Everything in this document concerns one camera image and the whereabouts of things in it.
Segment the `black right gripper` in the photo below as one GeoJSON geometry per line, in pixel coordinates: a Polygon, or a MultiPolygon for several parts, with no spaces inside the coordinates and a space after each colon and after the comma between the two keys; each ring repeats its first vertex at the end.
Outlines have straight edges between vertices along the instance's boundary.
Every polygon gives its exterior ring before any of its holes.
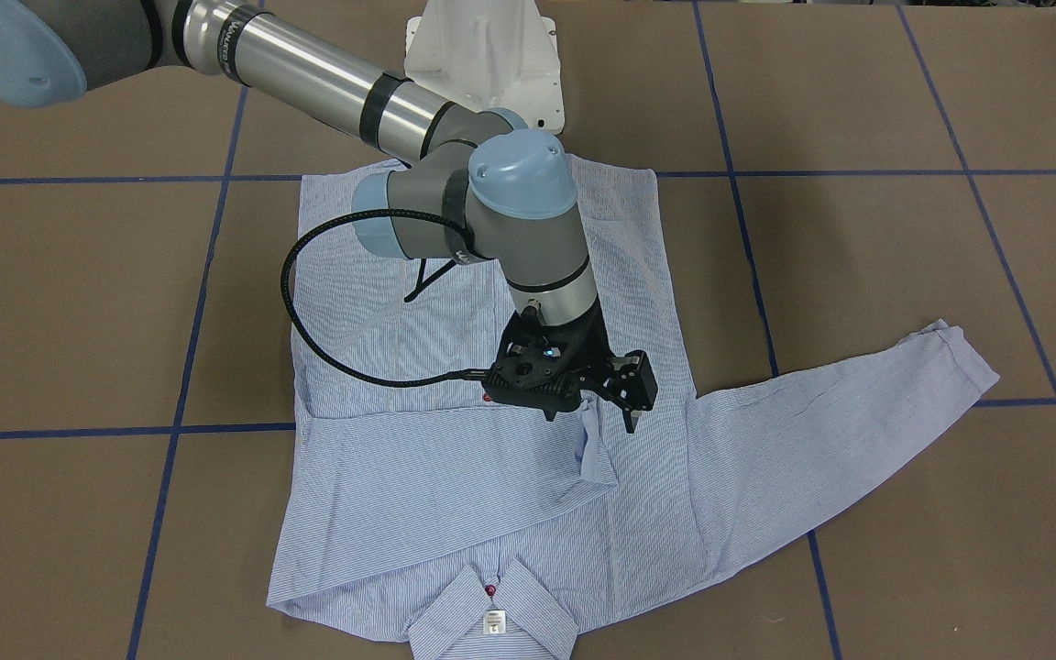
{"type": "Polygon", "coordinates": [[[513,313],[482,389],[494,402],[540,410],[548,421],[576,411],[589,392],[621,410],[630,435],[659,393],[644,351],[612,354],[598,306],[561,325],[545,325],[532,306],[513,313]]]}

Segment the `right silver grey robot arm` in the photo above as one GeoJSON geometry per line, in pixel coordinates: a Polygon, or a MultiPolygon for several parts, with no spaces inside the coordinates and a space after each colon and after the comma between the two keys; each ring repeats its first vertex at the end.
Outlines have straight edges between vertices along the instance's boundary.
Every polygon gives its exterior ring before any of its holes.
{"type": "Polygon", "coordinates": [[[393,389],[477,381],[492,401],[548,419],[590,392],[628,432],[654,408],[648,355],[612,354],[568,155],[512,110],[466,109],[244,1],[0,1],[1,102],[71,102],[171,64],[257,89],[406,166],[361,181],[355,209],[298,238],[282,264],[293,329],[324,363],[393,389]],[[378,258],[496,260],[514,310],[493,364],[377,379],[318,346],[294,304],[293,266],[348,225],[378,258]]]}

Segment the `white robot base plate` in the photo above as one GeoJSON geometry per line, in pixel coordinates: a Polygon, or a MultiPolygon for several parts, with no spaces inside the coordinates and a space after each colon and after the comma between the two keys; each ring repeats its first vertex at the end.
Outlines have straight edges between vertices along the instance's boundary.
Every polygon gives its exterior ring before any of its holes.
{"type": "Polygon", "coordinates": [[[428,1],[406,22],[403,70],[470,110],[498,107],[550,134],[565,129],[557,22],[534,1],[428,1]]]}

